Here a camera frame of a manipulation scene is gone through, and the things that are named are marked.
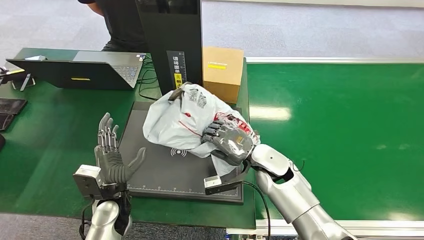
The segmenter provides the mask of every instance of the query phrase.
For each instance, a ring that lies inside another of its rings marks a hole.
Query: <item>white plastic bag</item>
[[[216,149],[210,142],[201,143],[203,130],[215,120],[232,121],[252,138],[255,145],[259,138],[241,114],[225,102],[197,84],[184,84],[181,99],[169,101],[173,91],[154,102],[143,125],[144,137],[160,144],[206,158]],[[235,167],[212,155],[218,175],[223,176]]]

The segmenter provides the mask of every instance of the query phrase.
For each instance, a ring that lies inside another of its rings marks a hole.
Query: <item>person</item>
[[[104,17],[110,41],[103,51],[147,53],[143,26],[135,0],[78,0]]]

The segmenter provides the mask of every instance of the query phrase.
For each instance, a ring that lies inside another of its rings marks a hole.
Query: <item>gray carpet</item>
[[[79,240],[78,219],[0,214],[0,240]],[[223,228],[133,223],[127,240],[224,240]]]
[[[424,8],[202,3],[203,43],[249,57],[424,57]],[[0,65],[23,47],[100,50],[101,16],[77,0],[1,0]],[[0,214],[0,239],[76,240],[77,219]],[[130,239],[219,240],[224,229],[136,223]]]

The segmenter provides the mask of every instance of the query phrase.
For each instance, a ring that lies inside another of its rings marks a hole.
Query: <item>green table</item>
[[[250,123],[261,142],[299,168],[304,161],[336,220],[424,221],[424,61],[307,59],[248,62]],[[255,199],[256,218],[266,219]]]
[[[76,50],[24,48],[17,58],[44,55],[50,60],[72,60]],[[247,97],[246,74],[243,93]],[[159,97],[159,89],[143,91]],[[0,152],[0,212],[79,217],[87,204],[72,174],[81,164],[95,165],[93,148],[101,117],[110,112],[125,125],[133,101],[144,101],[137,91],[60,89],[37,81],[24,92],[10,83],[0,86],[0,97],[28,100],[27,106],[3,136]],[[248,116],[248,100],[237,103]],[[244,188],[244,205],[133,198],[135,221],[186,226],[255,228],[254,193]]]

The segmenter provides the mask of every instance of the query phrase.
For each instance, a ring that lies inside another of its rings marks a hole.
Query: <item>table edge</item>
[[[424,64],[424,58],[248,56],[248,64]]]
[[[354,236],[366,239],[424,239],[424,221],[337,220]],[[268,221],[256,220],[256,229],[227,228],[232,235],[268,234]],[[271,219],[272,236],[297,236],[296,230],[283,219]]]

